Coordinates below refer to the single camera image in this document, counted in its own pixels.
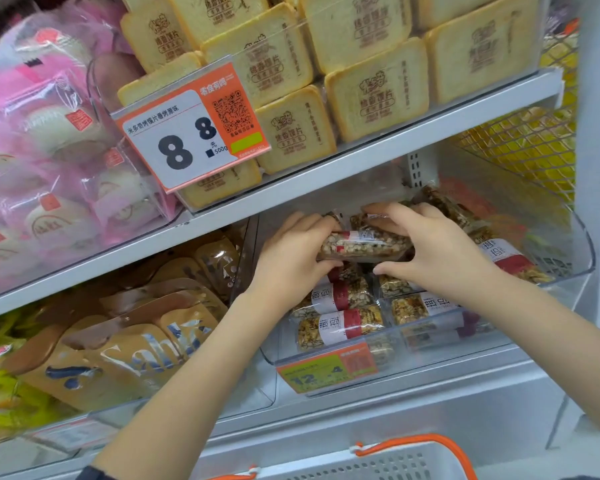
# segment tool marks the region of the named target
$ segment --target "white shopping basket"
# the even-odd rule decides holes
[[[376,445],[252,467],[211,480],[477,480],[469,458],[441,435],[394,438]]]

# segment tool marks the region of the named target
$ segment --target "wire mesh basket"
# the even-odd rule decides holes
[[[578,33],[545,37],[541,64],[558,66],[564,71],[564,102],[560,109],[528,107],[460,133],[451,141],[573,203]]]
[[[394,438],[213,480],[477,480],[471,461],[446,436]]]

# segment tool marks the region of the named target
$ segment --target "price tag holder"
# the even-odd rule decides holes
[[[276,368],[298,394],[376,374],[378,369],[366,342]]]
[[[167,193],[271,149],[227,59],[112,115]]]
[[[26,433],[26,437],[64,452],[73,452],[103,446],[117,433],[118,428],[114,426],[82,417]]]

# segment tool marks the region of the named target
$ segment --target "green price tag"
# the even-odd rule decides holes
[[[366,342],[277,368],[298,394],[375,374],[376,363]]]

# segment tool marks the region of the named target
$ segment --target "qr code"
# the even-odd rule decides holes
[[[240,90],[214,101],[214,109],[225,131],[231,136],[238,136],[253,129],[253,119],[247,104],[246,96]]]

